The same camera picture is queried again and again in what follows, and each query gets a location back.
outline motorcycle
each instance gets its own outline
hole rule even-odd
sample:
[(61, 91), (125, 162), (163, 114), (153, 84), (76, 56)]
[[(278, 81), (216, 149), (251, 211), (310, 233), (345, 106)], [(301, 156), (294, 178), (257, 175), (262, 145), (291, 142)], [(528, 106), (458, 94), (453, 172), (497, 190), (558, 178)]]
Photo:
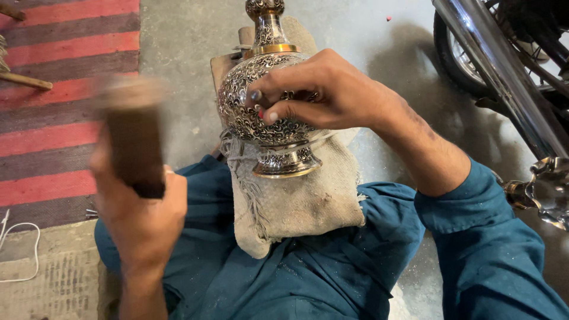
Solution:
[[(508, 117), (539, 160), (529, 182), (497, 180), (508, 202), (569, 232), (566, 0), (432, 0), (440, 63), (476, 106)], [(540, 62), (551, 60), (557, 76)]]

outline hand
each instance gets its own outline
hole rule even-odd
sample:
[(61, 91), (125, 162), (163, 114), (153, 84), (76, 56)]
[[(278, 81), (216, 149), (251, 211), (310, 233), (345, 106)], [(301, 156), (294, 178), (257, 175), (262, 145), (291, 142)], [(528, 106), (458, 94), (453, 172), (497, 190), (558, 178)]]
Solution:
[(166, 168), (164, 198), (141, 199), (114, 175), (109, 137), (103, 130), (90, 159), (99, 217), (117, 246), (123, 274), (151, 273), (160, 279), (184, 225), (186, 179)]
[[(246, 105), (259, 89), (275, 103), (263, 113), (267, 125), (283, 118), (296, 118), (317, 129), (374, 128), (387, 125), (397, 111), (408, 112), (407, 102), (397, 93), (374, 81), (349, 64), (334, 50), (320, 51), (292, 67), (274, 69), (249, 87)], [(316, 103), (284, 100), (284, 91), (317, 92)]]

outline tire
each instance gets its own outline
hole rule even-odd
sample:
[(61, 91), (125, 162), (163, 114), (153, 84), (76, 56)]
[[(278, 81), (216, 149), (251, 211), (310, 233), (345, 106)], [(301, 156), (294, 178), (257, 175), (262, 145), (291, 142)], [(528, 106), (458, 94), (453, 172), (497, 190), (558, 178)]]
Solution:
[(447, 25), (438, 12), (435, 12), (435, 23), (433, 25), (433, 36), (435, 39), (435, 49), (439, 57), (440, 65), (448, 77), (462, 90), (470, 93), (476, 98), (492, 96), (487, 86), (481, 85), (473, 78), (464, 73), (456, 64), (452, 56), (451, 47), (448, 44)]

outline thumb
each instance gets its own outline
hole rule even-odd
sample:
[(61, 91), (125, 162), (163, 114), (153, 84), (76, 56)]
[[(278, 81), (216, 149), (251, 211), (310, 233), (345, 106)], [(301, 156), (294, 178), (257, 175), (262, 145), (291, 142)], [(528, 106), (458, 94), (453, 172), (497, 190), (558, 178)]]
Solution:
[(331, 111), (323, 104), (298, 100), (282, 100), (263, 113), (266, 125), (284, 118), (297, 119), (315, 128), (322, 128), (331, 118)]

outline teal shirt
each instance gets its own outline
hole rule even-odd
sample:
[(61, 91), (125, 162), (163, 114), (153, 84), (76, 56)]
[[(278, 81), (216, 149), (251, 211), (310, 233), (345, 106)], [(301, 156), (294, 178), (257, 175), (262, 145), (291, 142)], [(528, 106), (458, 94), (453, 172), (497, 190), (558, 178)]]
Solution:
[[(364, 227), (284, 239), (260, 260), (235, 242), (227, 166), (206, 156), (178, 173), (188, 180), (188, 213), (164, 270), (171, 319), (387, 319), (390, 291), (425, 227), (438, 249), (445, 319), (569, 319), (541, 276), (542, 240), (477, 162), (438, 198), (396, 183), (364, 184)], [(95, 238), (105, 265), (119, 273), (101, 221)]]

